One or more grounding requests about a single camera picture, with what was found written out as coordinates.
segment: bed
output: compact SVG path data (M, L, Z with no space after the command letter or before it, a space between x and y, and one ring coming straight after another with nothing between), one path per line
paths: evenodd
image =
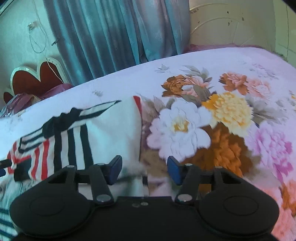
M258 48L205 50L155 60L0 119L0 155L5 159L15 140L72 107L86 109L139 96L139 159L148 173L149 195L176 194L165 164L170 155L203 169L223 166L277 201L280 217L273 234L281 241L295 240L295 75L291 65ZM206 195L209 188L202 186L200 192Z

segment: striped cloth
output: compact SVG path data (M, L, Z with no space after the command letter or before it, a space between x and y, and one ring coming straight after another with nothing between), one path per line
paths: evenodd
M0 182L0 240L10 241L17 235L9 216L9 207L13 200L33 187L37 182L26 180L15 182L12 175L1 178Z
M23 186L23 182L38 183L67 165L83 170L96 163L109 163L116 155L121 155L123 168L118 179L125 183L119 182L110 188L114 197L148 195L145 169L139 162L141 131L138 97L103 103L86 110L73 108L67 114L51 118L40 129L14 143L7 155L12 166L7 168L7 175L3 178L14 176L15 180L21 180L13 180L14 185ZM9 195L8 185L2 180L0 240L4 241L16 234L8 215L9 206L32 184L27 184L27 188L17 188L17 192ZM83 185L79 192L91 199L89 190L89 185Z

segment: purple bag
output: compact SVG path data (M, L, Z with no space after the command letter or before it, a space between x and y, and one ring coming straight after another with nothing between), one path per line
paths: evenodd
M3 107L0 118L13 116L39 101L40 99L35 95L17 94Z
M72 87L73 86L71 84L60 84L56 87L53 87L51 90L47 91L40 98L41 98L41 100L47 99L49 97L52 97L52 96L57 95L59 93L62 93L68 89L71 89Z

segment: wall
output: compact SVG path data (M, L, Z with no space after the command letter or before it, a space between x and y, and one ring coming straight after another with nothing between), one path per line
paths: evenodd
M296 13L282 0L274 0L276 14L276 52L296 68Z
M271 50L275 49L275 15L271 0L189 0L190 8L208 3L226 3L239 6L241 11L247 10L262 25Z
M52 34L43 0L14 0L11 5L0 16L0 107L4 105L2 100L5 87L10 86L10 76L14 68L28 66L37 69L37 64L44 59L43 54L33 51L28 32L28 24L40 21L38 27L32 30L34 40L43 49L46 42L44 54L61 61ZM46 33L42 34L40 26ZM32 41L34 49L40 52L39 47Z

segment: cable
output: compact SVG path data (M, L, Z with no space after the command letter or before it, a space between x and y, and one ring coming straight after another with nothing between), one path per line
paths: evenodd
M41 47L39 46L39 44L37 44L36 41L35 41L35 40L33 39L33 37L31 36L31 30L29 30L29 38L30 38L30 44L31 44L31 47L32 47L33 51L34 51L35 53L43 53L43 51L44 51L45 48L46 48L46 39L45 39L45 45L44 45L44 48L43 48L43 50L41 50ZM33 39L34 43L40 48L41 52L37 52L37 51L34 49L33 44L32 44L32 39Z
M287 4L286 4L286 12L287 12L287 21L288 21L288 46L287 46L287 60L288 60L290 30L289 30L289 14L288 14L288 5Z
M40 24L40 18L39 18L39 15L38 15L38 13L37 13L37 8L36 8L36 4L35 4L35 1L34 0L32 0L32 4L33 4L33 6L34 6L34 11L35 11L35 13L36 13L36 16L37 16L37 19L38 19L38 22L39 22L39 28L40 28L40 30L41 30L41 32L43 33L43 35L44 35L44 38L45 38L45 45L44 45L44 48L41 50L41 47L40 47L40 45L35 41L35 39L33 38L33 36L31 36L31 30L29 30L29 39L30 39L30 44L31 44L31 47L32 47L32 49L33 49L33 51L35 52L35 53L42 53L43 54L43 56L44 56L44 58L45 58L45 60L46 60L46 62L47 62L47 64L48 64L48 67L52 70L52 72L54 73L54 75L62 82L62 83L64 83L63 81L62 81L62 79L60 78L60 77L58 77L58 75L56 74L56 72L53 70L53 68L50 66L50 64L49 64L49 61L48 61L48 58L46 57L46 55L44 54L44 51L45 51L45 49L46 49L46 46L47 46L47 35L46 35L46 33L45 33L45 31L42 29L42 27L41 27L41 24ZM33 47L33 44L32 44L32 40L34 41L34 43L40 48L40 51L41 52L37 52L35 49L34 49L34 47Z
M33 44L32 44L32 41L31 41L31 39L34 41L34 43L40 48L40 50L41 50L41 47L40 47L40 45L35 41L35 39L31 36L31 34L29 33L29 36L30 36L30 43L31 43L31 46L32 46L32 49L33 49L33 51L35 52L35 53L42 53L43 54L43 56L44 56L44 58L46 59L46 62L47 62L47 64L48 64L48 67L52 70L52 72L55 74L55 76L62 82L62 83L64 83L62 80L61 80L61 78L60 77L58 77L58 75L56 74L56 72L53 70L53 68L50 66L50 64L49 64L49 61L48 61L48 58L45 56L45 54L44 54L44 50L45 50L45 48L46 48L46 40L45 40L45 46L44 46L44 49L41 51L41 52L37 52L37 51L35 51L35 49L33 48Z

